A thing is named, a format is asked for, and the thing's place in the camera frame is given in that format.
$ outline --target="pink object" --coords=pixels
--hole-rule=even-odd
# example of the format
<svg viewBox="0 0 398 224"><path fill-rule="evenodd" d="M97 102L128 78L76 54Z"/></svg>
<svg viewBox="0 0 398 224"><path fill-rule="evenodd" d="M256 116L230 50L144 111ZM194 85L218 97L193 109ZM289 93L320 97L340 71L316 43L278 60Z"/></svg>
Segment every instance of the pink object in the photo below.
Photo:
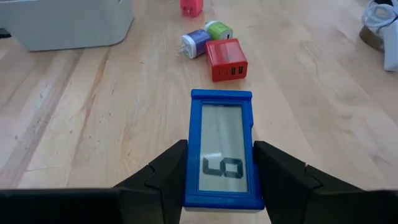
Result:
<svg viewBox="0 0 398 224"><path fill-rule="evenodd" d="M183 16L196 17L203 10L203 0L180 0Z"/></svg>

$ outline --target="wooden table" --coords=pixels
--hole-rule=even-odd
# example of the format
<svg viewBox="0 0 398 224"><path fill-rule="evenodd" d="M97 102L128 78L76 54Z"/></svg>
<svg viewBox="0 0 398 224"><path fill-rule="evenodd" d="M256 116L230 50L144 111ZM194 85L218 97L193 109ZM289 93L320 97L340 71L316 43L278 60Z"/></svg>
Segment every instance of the wooden table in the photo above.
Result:
<svg viewBox="0 0 398 224"><path fill-rule="evenodd" d="M29 53L0 40L0 187L110 187L188 138L193 88L250 90L253 138L364 189L398 189L398 77L358 37L366 0L135 0L124 42ZM180 36L218 19L249 61L213 83ZM182 223L269 223L186 213Z"/></svg>

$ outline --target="light wood grain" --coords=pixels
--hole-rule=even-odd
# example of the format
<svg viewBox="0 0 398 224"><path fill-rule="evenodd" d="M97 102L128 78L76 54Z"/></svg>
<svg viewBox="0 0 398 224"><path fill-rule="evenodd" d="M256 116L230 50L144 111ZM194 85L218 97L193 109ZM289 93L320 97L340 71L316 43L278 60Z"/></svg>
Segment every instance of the light wood grain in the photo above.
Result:
<svg viewBox="0 0 398 224"><path fill-rule="evenodd" d="M398 189L398 77L358 37L366 0L135 0L124 42L30 53L0 40L0 187L110 187L188 138L190 90L253 92L253 138L364 189ZM218 19L249 61L213 83L180 36ZM269 223L187 213L182 223Z"/></svg>

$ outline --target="blue digital device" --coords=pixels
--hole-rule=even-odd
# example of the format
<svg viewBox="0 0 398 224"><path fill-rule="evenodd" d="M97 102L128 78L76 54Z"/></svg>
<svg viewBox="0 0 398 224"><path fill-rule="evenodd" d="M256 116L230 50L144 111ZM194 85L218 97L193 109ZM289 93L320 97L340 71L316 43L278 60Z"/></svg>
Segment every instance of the blue digital device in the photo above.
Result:
<svg viewBox="0 0 398 224"><path fill-rule="evenodd" d="M184 207L262 210L250 91L192 90Z"/></svg>

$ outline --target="blue plastic case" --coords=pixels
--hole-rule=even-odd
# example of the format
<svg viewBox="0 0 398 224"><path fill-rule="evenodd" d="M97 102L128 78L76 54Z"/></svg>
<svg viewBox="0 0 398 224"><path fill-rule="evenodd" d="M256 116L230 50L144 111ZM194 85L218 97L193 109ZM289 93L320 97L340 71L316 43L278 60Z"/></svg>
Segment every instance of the blue plastic case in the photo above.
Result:
<svg viewBox="0 0 398 224"><path fill-rule="evenodd" d="M251 129L253 126L250 91L192 90L188 140L187 180L183 205L189 208L263 210L257 167L253 163ZM242 108L247 192L199 190L201 119L203 105L236 105Z"/></svg>

